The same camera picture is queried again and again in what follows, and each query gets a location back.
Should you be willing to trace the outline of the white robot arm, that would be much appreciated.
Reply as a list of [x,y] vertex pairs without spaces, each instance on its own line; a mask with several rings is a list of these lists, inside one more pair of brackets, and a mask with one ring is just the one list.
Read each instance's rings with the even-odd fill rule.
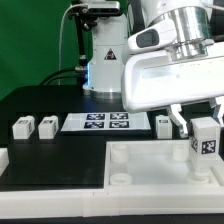
[[206,102],[224,116],[224,42],[212,34],[216,0],[127,0],[127,13],[107,0],[83,0],[97,17],[85,88],[122,97],[130,113],[165,109],[188,135],[184,105]]

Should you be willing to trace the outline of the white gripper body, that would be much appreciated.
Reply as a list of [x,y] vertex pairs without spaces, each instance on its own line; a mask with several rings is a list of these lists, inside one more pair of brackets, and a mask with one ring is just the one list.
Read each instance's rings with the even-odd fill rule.
[[224,95],[224,42],[206,42],[207,55],[174,60],[174,21],[163,20],[128,39],[121,89],[130,113],[193,104]]

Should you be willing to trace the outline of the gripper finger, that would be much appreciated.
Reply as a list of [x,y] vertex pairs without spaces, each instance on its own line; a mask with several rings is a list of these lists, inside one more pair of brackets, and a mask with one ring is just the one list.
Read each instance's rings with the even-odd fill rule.
[[209,100],[213,109],[213,118],[224,128],[224,97],[215,97]]
[[180,104],[172,104],[167,108],[167,113],[171,121],[178,127],[181,138],[188,137],[187,122],[181,115],[182,107]]

